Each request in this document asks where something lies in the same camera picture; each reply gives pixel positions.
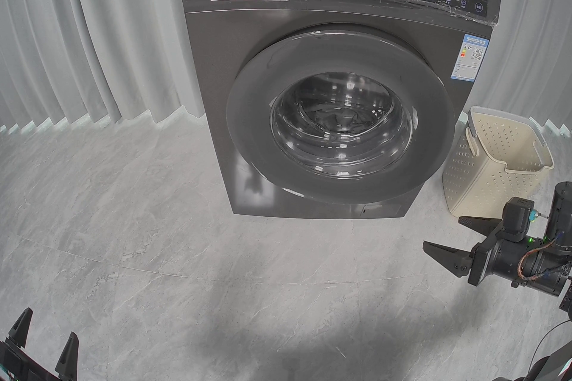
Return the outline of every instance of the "washing machine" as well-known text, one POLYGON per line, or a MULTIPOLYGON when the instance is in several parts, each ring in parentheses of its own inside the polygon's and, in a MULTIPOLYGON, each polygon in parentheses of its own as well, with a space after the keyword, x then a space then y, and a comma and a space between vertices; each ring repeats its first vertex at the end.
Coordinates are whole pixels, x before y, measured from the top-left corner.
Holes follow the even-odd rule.
POLYGON ((234 213, 404 216, 445 160, 500 0, 182 0, 234 213))

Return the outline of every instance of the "qr code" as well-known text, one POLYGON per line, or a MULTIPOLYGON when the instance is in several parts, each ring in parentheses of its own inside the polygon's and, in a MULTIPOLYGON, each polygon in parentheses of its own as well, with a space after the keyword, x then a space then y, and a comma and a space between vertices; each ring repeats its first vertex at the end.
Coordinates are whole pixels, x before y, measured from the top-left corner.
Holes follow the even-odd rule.
POLYGON ((482 48, 475 48, 473 49, 472 60, 481 60, 483 58, 483 49, 482 48))

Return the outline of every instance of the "white curtain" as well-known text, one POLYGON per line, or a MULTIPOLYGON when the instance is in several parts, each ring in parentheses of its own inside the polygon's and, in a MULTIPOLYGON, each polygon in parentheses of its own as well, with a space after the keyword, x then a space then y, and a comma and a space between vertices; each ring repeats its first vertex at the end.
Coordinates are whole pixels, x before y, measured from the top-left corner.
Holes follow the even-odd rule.
MULTIPOLYGON (((569 0, 502 0, 467 106, 572 127, 569 0)), ((181 0, 0 0, 0 126, 184 105, 201 116, 181 0)))

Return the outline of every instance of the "basket handle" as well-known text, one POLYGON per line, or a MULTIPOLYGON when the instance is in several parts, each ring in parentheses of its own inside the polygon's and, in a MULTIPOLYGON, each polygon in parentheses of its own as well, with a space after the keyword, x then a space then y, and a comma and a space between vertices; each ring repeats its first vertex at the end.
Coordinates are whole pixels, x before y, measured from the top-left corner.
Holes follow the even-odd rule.
POLYGON ((465 136, 467 137, 468 147, 471 150, 473 156, 475 156, 475 157, 478 156, 479 155, 479 148, 476 144, 476 140, 471 135, 471 130, 468 127, 465 129, 465 136))
POLYGON ((471 134, 475 138, 476 138, 476 127, 475 127, 475 121, 472 118, 473 113, 482 113, 482 114, 488 114, 491 116, 498 116, 500 118, 510 119, 510 120, 514 120, 516 122, 520 122, 522 124, 526 124, 530 128, 532 128, 533 132, 536 134, 537 138, 540 140, 541 145, 542 146, 546 145, 546 140, 544 139, 544 136, 540 132, 540 129, 538 128, 536 123, 532 122, 530 119, 526 119, 523 116, 517 116, 516 114, 507 113, 505 111, 493 110, 491 108, 484 108, 481 106, 473 106, 469 110, 469 112, 467 113, 468 127, 471 129, 471 134))

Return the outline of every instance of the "door rim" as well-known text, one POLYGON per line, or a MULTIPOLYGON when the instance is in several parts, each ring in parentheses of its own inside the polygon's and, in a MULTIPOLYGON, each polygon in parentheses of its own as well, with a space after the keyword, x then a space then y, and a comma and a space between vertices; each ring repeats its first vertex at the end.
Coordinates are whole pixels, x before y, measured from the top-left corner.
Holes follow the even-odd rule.
POLYGON ((236 77, 226 117, 234 145, 263 177, 284 190, 327 203, 381 202, 418 187, 444 162, 454 134, 453 106, 426 61, 396 37, 353 24, 304 29, 260 51, 236 77), (381 70, 379 62, 369 54, 374 51, 402 72, 395 75, 381 70), (396 92, 405 108, 411 114, 417 113, 419 123, 409 147, 397 162, 364 177, 338 179, 304 170, 284 155, 274 141, 269 116, 273 103, 293 84, 328 69, 340 71, 344 66, 396 92), (412 85, 415 78, 423 90, 412 85), (432 105, 423 96, 438 102, 432 105))

